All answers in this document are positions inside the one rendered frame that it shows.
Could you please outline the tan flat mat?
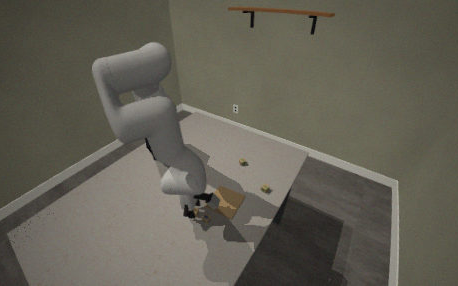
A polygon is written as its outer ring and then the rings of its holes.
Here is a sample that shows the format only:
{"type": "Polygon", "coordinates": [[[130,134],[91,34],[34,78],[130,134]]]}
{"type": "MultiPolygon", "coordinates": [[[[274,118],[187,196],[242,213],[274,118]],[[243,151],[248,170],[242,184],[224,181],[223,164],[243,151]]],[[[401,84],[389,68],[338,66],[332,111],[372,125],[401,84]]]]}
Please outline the tan flat mat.
{"type": "Polygon", "coordinates": [[[221,199],[218,208],[213,210],[207,204],[205,204],[205,207],[232,220],[245,196],[221,185],[217,188],[214,194],[221,199]]]}

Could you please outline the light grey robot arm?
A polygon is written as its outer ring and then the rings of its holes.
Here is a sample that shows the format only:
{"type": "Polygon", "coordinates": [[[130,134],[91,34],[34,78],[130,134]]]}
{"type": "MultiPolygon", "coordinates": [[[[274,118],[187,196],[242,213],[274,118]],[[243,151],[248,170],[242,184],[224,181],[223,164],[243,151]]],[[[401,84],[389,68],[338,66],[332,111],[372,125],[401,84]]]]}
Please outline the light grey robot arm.
{"type": "Polygon", "coordinates": [[[167,48],[151,42],[139,50],[97,59],[92,74],[118,140],[129,144],[147,138],[155,159],[171,166],[161,179],[162,192],[195,195],[214,210],[221,199],[214,193],[204,193],[204,164],[184,145],[177,108],[159,83],[168,76],[171,65],[167,48]],[[136,101],[122,104],[119,95],[130,91],[136,101]]]}

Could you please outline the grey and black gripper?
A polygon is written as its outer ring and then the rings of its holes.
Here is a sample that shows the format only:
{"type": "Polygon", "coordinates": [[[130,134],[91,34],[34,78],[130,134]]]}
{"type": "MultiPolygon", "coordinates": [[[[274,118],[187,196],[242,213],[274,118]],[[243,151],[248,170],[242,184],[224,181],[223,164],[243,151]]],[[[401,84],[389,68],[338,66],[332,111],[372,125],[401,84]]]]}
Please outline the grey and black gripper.
{"type": "Polygon", "coordinates": [[[179,195],[179,200],[180,200],[180,205],[181,208],[184,210],[183,216],[189,217],[189,218],[195,218],[195,214],[192,211],[196,206],[200,206],[200,200],[194,198],[195,195],[179,195]],[[196,203],[197,202],[197,203],[196,203]],[[191,210],[189,211],[188,210],[191,210]]]}

